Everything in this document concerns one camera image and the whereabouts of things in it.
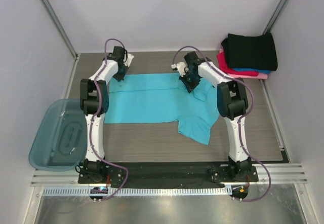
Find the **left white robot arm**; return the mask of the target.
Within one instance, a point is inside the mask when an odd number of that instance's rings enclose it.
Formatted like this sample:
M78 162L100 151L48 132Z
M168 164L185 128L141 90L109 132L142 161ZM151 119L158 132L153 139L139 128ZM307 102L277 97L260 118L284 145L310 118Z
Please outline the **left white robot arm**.
M80 82L80 108L86 119L87 149L78 183L103 183L108 178L103 148L103 125L109 108L107 84L111 79L123 80L133 58L124 47L115 46L111 53L105 54L99 69Z

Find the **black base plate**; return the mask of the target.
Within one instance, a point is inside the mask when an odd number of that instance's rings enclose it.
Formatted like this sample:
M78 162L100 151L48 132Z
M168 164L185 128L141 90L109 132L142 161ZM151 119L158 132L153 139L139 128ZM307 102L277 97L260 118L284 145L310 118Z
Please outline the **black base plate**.
M75 167L79 174L82 164ZM95 187L120 189L211 189L223 188L227 182L242 183L242 190L234 190L233 196L244 199L251 182L257 182L255 166L244 181L232 180L228 175L228 164L222 166L212 162L174 163L125 163L120 166L107 165L108 178Z

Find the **pink folded t shirt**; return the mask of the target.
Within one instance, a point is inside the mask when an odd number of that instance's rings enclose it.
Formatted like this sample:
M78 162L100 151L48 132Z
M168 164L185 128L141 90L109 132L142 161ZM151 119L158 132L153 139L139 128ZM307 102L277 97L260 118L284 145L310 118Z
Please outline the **pink folded t shirt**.
M265 73L260 73L257 71L235 71L234 69L229 68L226 63L223 49L221 49L220 52L217 54L217 60L220 70L233 78L261 80L268 79L268 75Z

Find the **left aluminium corner post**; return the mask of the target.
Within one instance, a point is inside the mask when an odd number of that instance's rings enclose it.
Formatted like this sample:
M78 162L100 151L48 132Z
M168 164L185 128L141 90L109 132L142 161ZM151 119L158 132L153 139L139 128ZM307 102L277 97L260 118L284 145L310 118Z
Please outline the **left aluminium corner post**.
M49 0L40 0L41 4L43 5L46 13L48 14L50 20L52 21L54 27L56 28L59 36L61 37L61 39L63 40L64 44L66 45L68 51L70 52L70 54L72 55L72 57L74 58L74 60L76 60L78 58L78 53L76 52L75 48L73 47L70 39L68 38L61 22L59 21L51 3Z

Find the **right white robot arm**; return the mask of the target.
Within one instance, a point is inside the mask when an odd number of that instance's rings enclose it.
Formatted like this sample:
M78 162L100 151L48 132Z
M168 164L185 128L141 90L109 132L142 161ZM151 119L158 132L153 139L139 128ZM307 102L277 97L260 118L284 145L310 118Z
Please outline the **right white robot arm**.
M245 117L249 104L243 80L232 78L217 68L208 58L199 58L195 52L184 56L184 62L172 64L187 91L192 92L206 79L217 89L217 109L225 120L229 137L228 175L234 181L248 179L252 159L245 137Z

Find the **aluminium corner post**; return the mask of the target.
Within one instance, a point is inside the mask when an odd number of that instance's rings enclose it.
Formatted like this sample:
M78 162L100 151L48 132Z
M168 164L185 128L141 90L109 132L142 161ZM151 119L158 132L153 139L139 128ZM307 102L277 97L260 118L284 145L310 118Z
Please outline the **aluminium corner post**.
M267 22L262 34L271 33L273 30L276 22L278 21L279 17L283 13L285 7L287 6L289 0L279 0L278 4L276 5L269 21Z
M48 14L50 20L52 21L54 27L56 28L59 36L61 37L61 39L63 40L64 44L66 45L68 51L70 52L70 54L72 55L72 57L74 58L74 60L76 60L78 58L78 53L76 52L75 48L73 47L70 39L68 38L61 22L59 21L51 3L49 0L40 0L41 4L43 5L46 13Z

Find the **blue transparent plastic bin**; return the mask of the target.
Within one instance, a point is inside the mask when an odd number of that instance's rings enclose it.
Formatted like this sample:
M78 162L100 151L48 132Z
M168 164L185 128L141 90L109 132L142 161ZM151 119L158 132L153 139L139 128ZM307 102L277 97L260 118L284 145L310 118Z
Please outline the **blue transparent plastic bin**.
M79 99L60 99L47 109L28 160L37 170L68 171L83 161L86 149L87 124Z

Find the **aluminium frame rail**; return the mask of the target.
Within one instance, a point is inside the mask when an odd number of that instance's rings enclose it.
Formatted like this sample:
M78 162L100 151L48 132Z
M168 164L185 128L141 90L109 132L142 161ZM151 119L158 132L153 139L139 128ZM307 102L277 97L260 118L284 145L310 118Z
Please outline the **aluminium frame rail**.
M307 178L300 164L254 164L249 173L230 176L226 164L216 163L127 163L129 173L108 166L102 174L87 173L80 168L65 172L36 170L32 186L105 185L114 188L126 182L133 189L218 188L222 184L306 183Z

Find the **blue folded t shirt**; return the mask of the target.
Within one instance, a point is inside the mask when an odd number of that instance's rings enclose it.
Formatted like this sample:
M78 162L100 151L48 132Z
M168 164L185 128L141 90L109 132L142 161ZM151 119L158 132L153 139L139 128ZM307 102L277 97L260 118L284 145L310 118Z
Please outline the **blue folded t shirt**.
M254 71L254 72L258 72L258 73L264 73L264 74L270 74L271 71L270 70L262 70L262 69L253 69L253 68L234 68L233 70L235 71Z

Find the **cyan t shirt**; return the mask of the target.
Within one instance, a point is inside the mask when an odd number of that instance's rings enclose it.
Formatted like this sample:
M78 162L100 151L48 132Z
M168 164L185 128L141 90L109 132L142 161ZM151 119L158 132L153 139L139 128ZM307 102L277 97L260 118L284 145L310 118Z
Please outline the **cyan t shirt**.
M176 73L131 74L109 83L106 124L178 122L178 133L207 145L218 117L217 91L206 79L192 92Z

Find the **black folded t shirt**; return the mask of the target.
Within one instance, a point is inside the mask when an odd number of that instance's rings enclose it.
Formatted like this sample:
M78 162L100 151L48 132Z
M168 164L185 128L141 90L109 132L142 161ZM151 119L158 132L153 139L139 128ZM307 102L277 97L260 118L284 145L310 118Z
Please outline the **black folded t shirt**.
M229 33L221 42L228 67L276 71L278 60L271 33L243 36Z

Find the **right aluminium corner post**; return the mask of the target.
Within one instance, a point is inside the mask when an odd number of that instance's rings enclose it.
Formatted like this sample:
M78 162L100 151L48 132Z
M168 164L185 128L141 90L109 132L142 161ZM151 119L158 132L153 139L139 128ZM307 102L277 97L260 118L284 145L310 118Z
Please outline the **right aluminium corner post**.
M276 22L278 21L279 17L283 13L285 7L287 6L289 0L279 0L278 4L276 5L269 21L267 22L262 34L271 33L273 30Z

